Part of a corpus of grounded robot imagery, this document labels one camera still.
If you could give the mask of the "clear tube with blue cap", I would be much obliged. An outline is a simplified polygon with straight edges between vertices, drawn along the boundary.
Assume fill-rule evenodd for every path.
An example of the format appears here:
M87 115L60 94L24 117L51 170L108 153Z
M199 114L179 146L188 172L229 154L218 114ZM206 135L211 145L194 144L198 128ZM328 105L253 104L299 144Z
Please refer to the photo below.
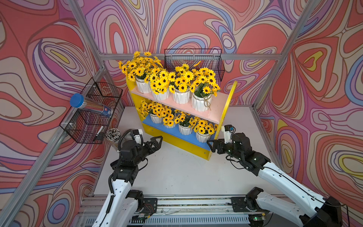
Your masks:
M90 111L104 117L111 118L112 116L112 109L110 107L79 93L76 93L71 97L70 105L74 108Z

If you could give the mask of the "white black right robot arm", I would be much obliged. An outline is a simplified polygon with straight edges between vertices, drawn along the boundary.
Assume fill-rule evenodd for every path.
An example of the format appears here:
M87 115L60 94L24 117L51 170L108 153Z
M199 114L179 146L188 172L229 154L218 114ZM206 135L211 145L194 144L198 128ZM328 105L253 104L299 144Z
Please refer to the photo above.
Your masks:
M254 151L244 133L226 131L223 139L208 140L207 144L212 152L235 158L245 170L269 182L291 199L287 202L255 187L245 197L246 209L268 210L300 227L343 225L342 205L337 199L324 197L284 173L265 155Z

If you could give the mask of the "sunflower pot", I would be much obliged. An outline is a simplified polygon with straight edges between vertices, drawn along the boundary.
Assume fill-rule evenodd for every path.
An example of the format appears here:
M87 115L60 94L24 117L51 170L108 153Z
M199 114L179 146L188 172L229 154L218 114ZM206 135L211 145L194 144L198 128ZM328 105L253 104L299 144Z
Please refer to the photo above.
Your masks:
M152 95L156 101L163 101L169 98L169 72L161 68L154 68L148 78Z
M175 124L178 125L179 132L184 136L191 135L194 116L181 110L175 110L175 117Z
M136 110L140 116L141 121L146 120L148 116L150 116L150 119L155 124L161 124L163 121L163 118L157 114L157 110L161 106L154 101L150 101L148 99L141 100L140 107L137 107Z
M170 107L165 107L162 111L163 114L163 125L167 129L175 127L175 110Z
M190 86L192 107L198 112L205 112L211 107L212 96L217 97L220 86L212 69L201 68L195 71L194 76Z
M196 134L196 139L201 143L206 143L210 140L211 136L216 133L217 124L195 117L191 121L191 126Z
M133 54L133 58L129 61L118 61L119 69L126 76L130 82L135 82L137 90L142 94L152 92L148 78L153 72L161 69L163 66L161 61L156 57L152 57L150 52L144 52L142 55L140 51Z
M190 66L184 63L169 72L169 91L173 95L173 101L180 105L187 104L192 96L191 86L195 74L190 69Z

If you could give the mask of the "metal base rail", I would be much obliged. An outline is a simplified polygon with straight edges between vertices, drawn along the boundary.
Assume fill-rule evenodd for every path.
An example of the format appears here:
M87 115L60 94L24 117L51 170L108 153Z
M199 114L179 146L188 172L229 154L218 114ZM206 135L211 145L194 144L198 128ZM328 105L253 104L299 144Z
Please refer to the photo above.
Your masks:
M244 196L132 196L124 200L92 198L76 217L75 227L263 227L272 215L302 226L306 209L286 198L260 193Z

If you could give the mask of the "yellow pink blue wooden shelf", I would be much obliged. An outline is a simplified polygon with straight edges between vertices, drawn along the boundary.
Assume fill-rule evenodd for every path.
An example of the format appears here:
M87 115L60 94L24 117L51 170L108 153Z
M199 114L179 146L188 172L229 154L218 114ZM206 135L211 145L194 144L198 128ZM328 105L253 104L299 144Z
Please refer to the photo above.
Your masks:
M132 101L137 109L144 131L195 156L209 160L211 149L209 139L218 139L232 96L237 87L234 82L230 93L212 97L207 111L199 112L191 100L178 104L172 96L157 100L154 93L141 93L136 83L126 80Z

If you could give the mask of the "clear cup of pencils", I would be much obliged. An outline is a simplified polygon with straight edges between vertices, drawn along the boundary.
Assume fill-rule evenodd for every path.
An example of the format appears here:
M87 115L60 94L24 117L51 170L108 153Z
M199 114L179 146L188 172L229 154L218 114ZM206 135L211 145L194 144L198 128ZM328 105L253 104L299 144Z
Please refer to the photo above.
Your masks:
M119 140L121 138L121 133L120 133L119 129L110 128L106 132L105 138L110 142L111 146L114 147L116 151L118 151L118 144L119 144Z

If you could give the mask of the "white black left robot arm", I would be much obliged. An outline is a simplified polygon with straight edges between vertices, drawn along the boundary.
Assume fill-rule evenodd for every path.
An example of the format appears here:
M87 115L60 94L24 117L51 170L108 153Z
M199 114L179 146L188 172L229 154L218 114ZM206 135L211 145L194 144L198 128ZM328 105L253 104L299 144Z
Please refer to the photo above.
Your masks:
M143 192L131 187L143 169L139 164L148 161L147 156L161 149L163 137L144 141L142 134L142 130L129 129L118 140L119 158L111 163L113 172L107 180L109 194L94 221L94 227L126 227L134 214L143 210Z

